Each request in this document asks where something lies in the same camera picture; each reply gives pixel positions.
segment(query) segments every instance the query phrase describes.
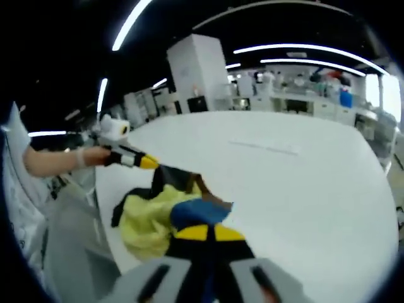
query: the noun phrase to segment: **white table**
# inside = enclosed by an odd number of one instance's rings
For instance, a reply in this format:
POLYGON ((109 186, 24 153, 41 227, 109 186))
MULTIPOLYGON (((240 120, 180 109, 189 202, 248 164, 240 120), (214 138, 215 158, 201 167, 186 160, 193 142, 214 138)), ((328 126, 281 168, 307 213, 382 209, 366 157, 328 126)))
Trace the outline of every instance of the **white table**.
MULTIPOLYGON (((130 142, 161 163, 201 173, 214 194, 235 202, 224 224, 241 231, 256 256, 298 278, 315 302, 360 302, 392 265, 395 204, 376 156, 354 128, 271 112, 205 112, 153 121, 130 142)), ((130 189, 149 187, 152 174, 97 169, 101 217, 122 273, 139 262, 110 228, 112 209, 130 189)))

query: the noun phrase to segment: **hand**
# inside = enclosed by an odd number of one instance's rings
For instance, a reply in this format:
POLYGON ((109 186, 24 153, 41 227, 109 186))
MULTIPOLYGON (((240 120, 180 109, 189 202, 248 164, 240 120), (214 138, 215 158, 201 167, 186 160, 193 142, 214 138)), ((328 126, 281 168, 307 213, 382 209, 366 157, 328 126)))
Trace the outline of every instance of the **hand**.
POLYGON ((109 158, 111 151, 101 147, 94 146, 84 150, 84 161, 86 166, 104 165, 109 158))
POLYGON ((122 155, 119 153, 116 153, 114 151, 112 151, 109 155, 109 157, 107 157, 107 159, 104 162, 105 166, 110 166, 111 164, 115 164, 115 163, 121 163, 121 157, 122 155))

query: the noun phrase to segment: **person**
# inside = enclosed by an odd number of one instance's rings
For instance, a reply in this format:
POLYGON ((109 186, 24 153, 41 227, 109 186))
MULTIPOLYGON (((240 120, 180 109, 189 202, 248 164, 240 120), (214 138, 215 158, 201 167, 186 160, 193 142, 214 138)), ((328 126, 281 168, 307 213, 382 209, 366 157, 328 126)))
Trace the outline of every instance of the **person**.
POLYGON ((48 290, 44 271, 47 218, 45 210, 54 202, 39 178, 84 167, 104 165, 110 151, 100 146, 71 152, 36 151, 14 102, 2 102, 3 190, 9 226, 30 269, 48 290))
POLYGON ((280 71, 276 74, 276 87, 282 88, 283 82, 285 81, 285 77, 282 75, 280 71))
POLYGON ((263 82, 269 84, 270 87, 273 87, 275 83, 275 75, 273 71, 265 71, 263 74, 263 82))
POLYGON ((300 87, 300 88, 303 87, 303 85, 304 85, 303 75, 298 74, 294 82, 297 87, 300 87))

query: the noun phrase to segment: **fluorescent light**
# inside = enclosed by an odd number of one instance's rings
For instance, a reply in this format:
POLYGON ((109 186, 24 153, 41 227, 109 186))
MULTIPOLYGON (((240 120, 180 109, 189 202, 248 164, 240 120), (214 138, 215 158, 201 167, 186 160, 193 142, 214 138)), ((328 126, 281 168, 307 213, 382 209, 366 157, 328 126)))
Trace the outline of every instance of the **fluorescent light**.
POLYGON ((72 111, 70 114, 68 114, 68 115, 64 118, 64 120, 65 120, 65 121, 69 121, 71 118, 77 116, 79 113, 80 113, 80 109, 76 109, 76 110, 72 111))
POLYGON ((247 47, 245 49, 237 49, 233 51, 234 54, 241 54, 243 52, 252 52, 252 51, 258 51, 261 49, 316 49, 318 51, 325 51, 325 52, 333 52, 335 54, 343 55, 352 59, 355 59, 357 61, 360 61, 375 70, 379 71, 382 74, 389 74, 386 70, 381 68, 380 66, 374 64, 373 62, 370 62, 369 60, 366 60, 362 57, 359 57, 357 55, 351 54, 350 52, 345 52, 344 50, 339 50, 339 49, 334 49, 332 47, 326 47, 326 46, 320 46, 320 45, 310 45, 310 44, 268 44, 268 45, 259 45, 259 46, 254 46, 254 47, 247 47))
POLYGON ((315 64, 315 65, 324 65, 329 66, 331 68, 338 68, 344 71, 348 71, 349 73, 356 74, 358 76, 364 77, 366 76, 361 71, 357 71, 353 68, 348 68, 346 66, 342 66, 339 64, 324 62, 324 61, 317 61, 317 60, 308 60, 308 59, 267 59, 261 60, 261 63, 308 63, 308 64, 315 64))
POLYGON ((102 102, 104 101, 105 89, 107 88, 108 79, 104 78, 101 81, 100 93, 98 95, 97 112, 101 112, 102 102))
POLYGON ((367 74, 365 78, 365 95, 366 101, 370 102, 372 106, 380 106, 380 90, 379 78, 376 74, 367 74))
POLYGON ((235 63, 235 64, 230 64, 226 66, 226 69, 230 69, 230 68, 239 68, 241 66, 240 63, 235 63))
POLYGON ((34 133, 29 133, 29 137, 42 137, 42 136, 59 136, 61 134, 67 134, 66 131, 36 131, 34 133))
POLYGON ((163 80, 160 80, 156 84, 153 85, 153 88, 158 88, 161 84, 167 82, 167 78, 164 78, 163 80))
POLYGON ((136 22, 140 14, 145 10, 145 8, 152 2, 152 0, 140 0, 137 5, 133 8, 131 14, 126 19, 125 23, 123 24, 121 30, 118 33, 118 36, 115 39, 114 45, 112 46, 112 50, 118 51, 122 43, 124 42, 126 35, 131 30, 133 24, 136 22))
POLYGON ((383 110, 393 115, 396 121, 401 121, 401 95, 400 84, 396 76, 383 75, 383 110))

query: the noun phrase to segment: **blue cloth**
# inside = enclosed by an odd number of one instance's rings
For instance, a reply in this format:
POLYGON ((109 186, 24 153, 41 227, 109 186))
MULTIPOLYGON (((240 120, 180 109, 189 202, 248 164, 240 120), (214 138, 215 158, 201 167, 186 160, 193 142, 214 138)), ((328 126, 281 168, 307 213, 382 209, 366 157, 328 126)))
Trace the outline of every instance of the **blue cloth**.
POLYGON ((175 205, 171 210, 170 219, 177 230, 182 230, 199 224, 220 223, 229 213, 229 210, 199 198, 175 205))

